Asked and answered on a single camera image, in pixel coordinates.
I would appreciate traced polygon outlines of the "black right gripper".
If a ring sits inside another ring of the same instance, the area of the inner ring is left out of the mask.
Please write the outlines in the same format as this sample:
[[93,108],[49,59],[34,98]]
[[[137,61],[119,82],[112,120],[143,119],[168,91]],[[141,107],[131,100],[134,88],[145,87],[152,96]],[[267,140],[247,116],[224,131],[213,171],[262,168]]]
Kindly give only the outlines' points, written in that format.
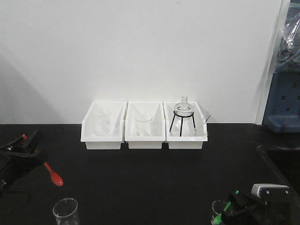
[[239,191],[231,192],[229,201],[233,207],[230,206],[221,213],[221,220],[225,225],[292,224],[290,202],[255,201],[250,196]]

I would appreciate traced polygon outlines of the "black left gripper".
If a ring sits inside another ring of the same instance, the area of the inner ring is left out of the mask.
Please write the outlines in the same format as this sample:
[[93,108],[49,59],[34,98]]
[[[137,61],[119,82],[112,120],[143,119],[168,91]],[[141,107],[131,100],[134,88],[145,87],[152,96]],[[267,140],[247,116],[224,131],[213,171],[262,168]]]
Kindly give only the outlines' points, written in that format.
[[37,166],[43,165],[48,155],[36,151],[43,133],[36,129],[0,147],[0,194],[4,194],[14,182]]

